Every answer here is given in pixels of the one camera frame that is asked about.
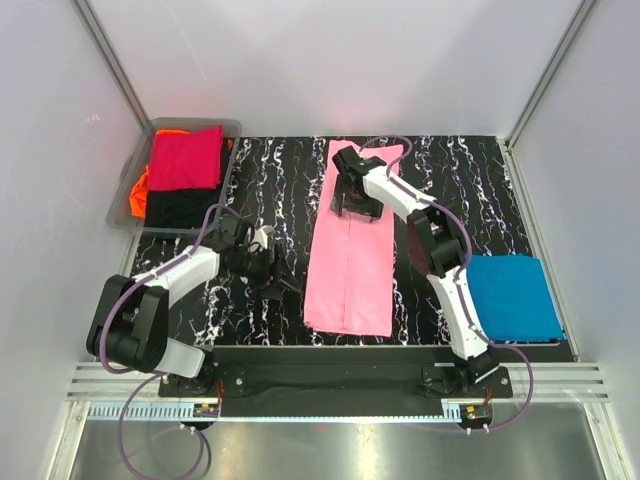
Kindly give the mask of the pink t shirt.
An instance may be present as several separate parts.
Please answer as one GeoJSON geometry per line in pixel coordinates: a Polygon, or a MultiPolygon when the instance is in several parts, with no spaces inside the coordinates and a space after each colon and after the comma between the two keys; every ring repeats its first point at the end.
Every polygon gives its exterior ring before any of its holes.
{"type": "Polygon", "coordinates": [[[379,220],[330,208],[338,170],[332,157],[357,144],[332,140],[314,225],[304,323],[316,331],[389,337],[393,317],[394,214],[379,220]]]}

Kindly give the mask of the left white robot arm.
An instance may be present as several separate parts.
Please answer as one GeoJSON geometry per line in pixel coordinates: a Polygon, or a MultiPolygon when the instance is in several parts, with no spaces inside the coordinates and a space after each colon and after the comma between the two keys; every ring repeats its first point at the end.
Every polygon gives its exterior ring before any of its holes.
{"type": "Polygon", "coordinates": [[[171,308],[220,274],[247,280],[259,297],[282,300],[300,289],[282,244],[269,226],[229,211],[182,253],[147,273],[106,280],[86,338],[89,354],[114,374],[154,373],[178,380],[196,396],[216,385],[211,352],[169,336],[171,308]]]}

